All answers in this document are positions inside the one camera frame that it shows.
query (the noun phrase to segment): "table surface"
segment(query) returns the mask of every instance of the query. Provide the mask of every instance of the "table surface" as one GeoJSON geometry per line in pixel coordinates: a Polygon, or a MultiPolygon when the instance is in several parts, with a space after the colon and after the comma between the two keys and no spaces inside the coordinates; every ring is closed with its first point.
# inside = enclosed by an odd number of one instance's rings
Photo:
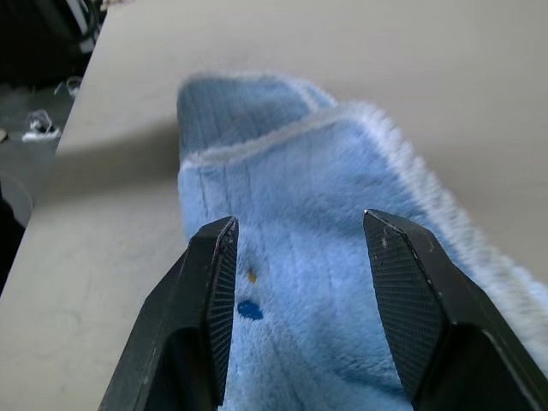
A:
{"type": "Polygon", "coordinates": [[[0,299],[0,409],[97,409],[183,251],[176,91],[280,70],[401,126],[474,221],[548,279],[548,3],[137,0],[111,8],[0,299]]]}

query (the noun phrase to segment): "textured gripper pad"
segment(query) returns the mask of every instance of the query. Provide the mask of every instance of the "textured gripper pad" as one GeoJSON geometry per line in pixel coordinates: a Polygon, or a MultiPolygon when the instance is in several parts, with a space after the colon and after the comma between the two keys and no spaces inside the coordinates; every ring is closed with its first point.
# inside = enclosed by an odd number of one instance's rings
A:
{"type": "Polygon", "coordinates": [[[444,333],[441,306],[404,238],[366,216],[367,245],[378,310],[408,398],[414,398],[444,333]]]}

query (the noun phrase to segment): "fuzzy blue fabric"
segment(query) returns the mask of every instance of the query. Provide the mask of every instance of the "fuzzy blue fabric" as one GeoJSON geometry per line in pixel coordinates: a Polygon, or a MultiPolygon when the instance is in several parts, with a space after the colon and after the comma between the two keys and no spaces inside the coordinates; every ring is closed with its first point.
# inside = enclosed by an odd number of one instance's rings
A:
{"type": "Polygon", "coordinates": [[[240,221],[224,410],[411,409],[375,301],[366,208],[431,229],[546,370],[545,288],[486,243],[381,111],[268,74],[195,78],[177,109],[186,236],[240,221]],[[510,289],[525,307],[505,301],[510,289]]]}

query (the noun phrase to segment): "blue stain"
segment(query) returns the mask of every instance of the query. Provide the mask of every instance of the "blue stain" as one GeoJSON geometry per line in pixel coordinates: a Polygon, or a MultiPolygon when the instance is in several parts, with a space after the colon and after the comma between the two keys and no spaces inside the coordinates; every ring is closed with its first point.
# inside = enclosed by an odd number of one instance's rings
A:
{"type": "Polygon", "coordinates": [[[259,306],[251,301],[238,303],[238,313],[246,319],[263,319],[259,306]]]}

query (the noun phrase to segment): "floor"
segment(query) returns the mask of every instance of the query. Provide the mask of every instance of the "floor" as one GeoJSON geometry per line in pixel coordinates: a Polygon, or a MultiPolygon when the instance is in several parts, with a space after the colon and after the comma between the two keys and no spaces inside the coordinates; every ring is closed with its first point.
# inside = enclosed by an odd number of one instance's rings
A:
{"type": "Polygon", "coordinates": [[[74,100],[66,87],[55,93],[56,88],[32,90],[0,85],[0,129],[8,132],[8,139],[0,143],[0,182],[4,198],[24,226],[39,198],[59,140],[23,143],[21,138],[28,130],[28,113],[34,110],[46,110],[53,123],[64,129],[74,100]]]}

